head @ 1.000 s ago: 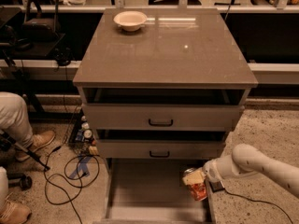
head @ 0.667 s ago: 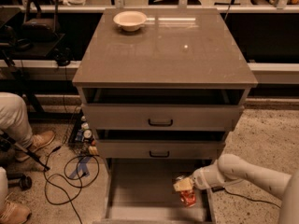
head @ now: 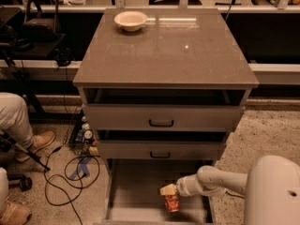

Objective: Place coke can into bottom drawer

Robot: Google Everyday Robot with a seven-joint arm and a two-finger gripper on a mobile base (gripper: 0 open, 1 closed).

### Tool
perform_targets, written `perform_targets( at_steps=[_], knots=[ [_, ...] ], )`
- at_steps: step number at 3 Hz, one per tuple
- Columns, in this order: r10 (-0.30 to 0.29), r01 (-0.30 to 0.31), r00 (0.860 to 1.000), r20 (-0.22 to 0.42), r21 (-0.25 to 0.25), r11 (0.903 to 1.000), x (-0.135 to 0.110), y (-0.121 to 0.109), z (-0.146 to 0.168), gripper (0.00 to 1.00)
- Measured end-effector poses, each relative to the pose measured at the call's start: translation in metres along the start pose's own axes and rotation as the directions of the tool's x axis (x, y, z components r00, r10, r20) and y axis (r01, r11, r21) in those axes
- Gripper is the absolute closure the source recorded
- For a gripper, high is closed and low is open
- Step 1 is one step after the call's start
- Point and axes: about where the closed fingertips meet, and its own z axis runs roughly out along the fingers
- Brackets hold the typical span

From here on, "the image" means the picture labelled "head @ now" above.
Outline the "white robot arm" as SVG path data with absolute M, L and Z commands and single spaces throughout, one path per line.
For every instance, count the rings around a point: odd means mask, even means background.
M 245 198 L 244 225 L 300 225 L 300 167 L 285 157 L 260 157 L 247 173 L 202 166 L 162 187 L 160 194 L 166 209 L 174 212 L 181 197 L 210 197 L 227 190 Z

